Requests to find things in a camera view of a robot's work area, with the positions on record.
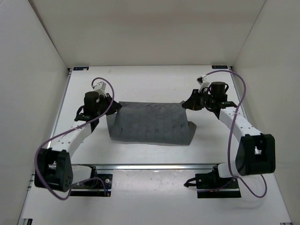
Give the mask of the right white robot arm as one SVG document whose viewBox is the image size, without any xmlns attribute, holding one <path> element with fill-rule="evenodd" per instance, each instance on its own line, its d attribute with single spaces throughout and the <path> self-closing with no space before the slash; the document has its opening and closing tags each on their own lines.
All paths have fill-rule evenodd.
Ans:
<svg viewBox="0 0 300 225">
<path fill-rule="evenodd" d="M 206 82 L 198 79 L 199 89 L 182 105 L 183 108 L 199 111 L 206 108 L 230 129 L 230 137 L 239 143 L 234 160 L 227 157 L 227 163 L 217 166 L 217 172 L 210 176 L 210 183 L 222 187 L 227 178 L 273 173 L 276 168 L 275 139 L 263 134 L 251 125 L 237 105 L 228 101 L 229 86 L 225 82 Z"/>
</svg>

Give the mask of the grey pleated skirt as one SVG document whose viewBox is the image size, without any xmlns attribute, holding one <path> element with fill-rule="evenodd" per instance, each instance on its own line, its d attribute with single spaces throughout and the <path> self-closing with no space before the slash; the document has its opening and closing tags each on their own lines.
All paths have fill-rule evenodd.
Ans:
<svg viewBox="0 0 300 225">
<path fill-rule="evenodd" d="M 110 138 L 125 143 L 189 146 L 196 124 L 188 121 L 182 103 L 120 102 L 106 117 Z"/>
</svg>

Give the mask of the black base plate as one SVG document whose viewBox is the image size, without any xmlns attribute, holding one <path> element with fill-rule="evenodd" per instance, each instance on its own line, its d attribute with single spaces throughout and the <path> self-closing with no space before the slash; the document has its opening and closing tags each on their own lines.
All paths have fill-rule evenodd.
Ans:
<svg viewBox="0 0 300 225">
<path fill-rule="evenodd" d="M 209 173 L 196 173 L 184 186 L 196 187 L 198 199 L 241 198 L 238 181 L 221 178 L 215 169 Z"/>
<path fill-rule="evenodd" d="M 102 171 L 95 165 L 73 165 L 73 181 L 70 196 L 110 197 L 113 173 Z"/>
</svg>

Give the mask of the aluminium front rail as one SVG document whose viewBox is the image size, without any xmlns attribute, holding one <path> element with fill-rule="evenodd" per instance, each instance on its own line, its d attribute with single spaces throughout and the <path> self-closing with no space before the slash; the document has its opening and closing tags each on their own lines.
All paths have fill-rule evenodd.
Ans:
<svg viewBox="0 0 300 225">
<path fill-rule="evenodd" d="M 97 170 L 208 170 L 218 164 L 73 164 L 67 166 L 75 170 L 76 166 L 95 167 Z"/>
</svg>

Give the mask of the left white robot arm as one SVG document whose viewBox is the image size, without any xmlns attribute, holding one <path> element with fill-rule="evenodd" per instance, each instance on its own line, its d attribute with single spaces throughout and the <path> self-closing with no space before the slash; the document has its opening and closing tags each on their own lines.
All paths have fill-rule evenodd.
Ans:
<svg viewBox="0 0 300 225">
<path fill-rule="evenodd" d="M 99 94 L 97 91 L 85 93 L 84 104 L 78 108 L 71 129 L 55 136 L 58 141 L 52 147 L 37 150 L 35 186 L 67 192 L 74 182 L 71 164 L 74 152 L 93 133 L 101 117 L 112 115 L 121 108 L 114 95 Z"/>
</svg>

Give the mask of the left blue corner label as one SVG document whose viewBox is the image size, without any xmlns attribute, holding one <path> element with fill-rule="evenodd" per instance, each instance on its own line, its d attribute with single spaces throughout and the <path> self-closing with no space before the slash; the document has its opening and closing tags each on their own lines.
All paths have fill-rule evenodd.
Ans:
<svg viewBox="0 0 300 225">
<path fill-rule="evenodd" d="M 89 67 L 73 67 L 73 71 L 88 71 Z"/>
</svg>

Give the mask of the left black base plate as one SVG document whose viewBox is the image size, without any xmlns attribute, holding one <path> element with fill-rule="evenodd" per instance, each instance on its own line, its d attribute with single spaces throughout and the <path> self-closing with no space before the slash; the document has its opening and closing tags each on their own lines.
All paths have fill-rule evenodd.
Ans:
<svg viewBox="0 0 300 225">
<path fill-rule="evenodd" d="M 73 165 L 73 181 L 70 196 L 110 197 L 113 173 L 102 171 L 95 165 Z"/>
</svg>

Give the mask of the blue corner label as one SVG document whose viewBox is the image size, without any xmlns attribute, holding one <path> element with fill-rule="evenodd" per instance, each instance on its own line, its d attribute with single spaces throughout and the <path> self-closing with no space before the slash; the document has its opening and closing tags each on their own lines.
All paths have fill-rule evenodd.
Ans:
<svg viewBox="0 0 300 225">
<path fill-rule="evenodd" d="M 73 67 L 73 71 L 88 71 L 89 67 Z"/>
<path fill-rule="evenodd" d="M 221 70 L 221 69 L 228 69 L 226 65 L 212 65 L 212 69 Z"/>
</svg>

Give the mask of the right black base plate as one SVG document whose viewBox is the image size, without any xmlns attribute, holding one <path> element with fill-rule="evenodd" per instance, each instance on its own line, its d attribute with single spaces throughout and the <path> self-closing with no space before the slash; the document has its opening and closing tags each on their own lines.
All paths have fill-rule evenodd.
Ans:
<svg viewBox="0 0 300 225">
<path fill-rule="evenodd" d="M 238 181 L 221 178 L 215 169 L 209 173 L 196 173 L 184 186 L 196 187 L 198 199 L 241 198 Z"/>
</svg>

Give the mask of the right blue corner label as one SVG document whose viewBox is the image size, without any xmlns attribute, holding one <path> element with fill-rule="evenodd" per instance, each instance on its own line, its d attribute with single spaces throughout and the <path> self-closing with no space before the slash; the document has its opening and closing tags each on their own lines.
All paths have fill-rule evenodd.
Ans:
<svg viewBox="0 0 300 225">
<path fill-rule="evenodd" d="M 212 65 L 212 69 L 221 70 L 221 69 L 228 69 L 226 65 Z"/>
</svg>

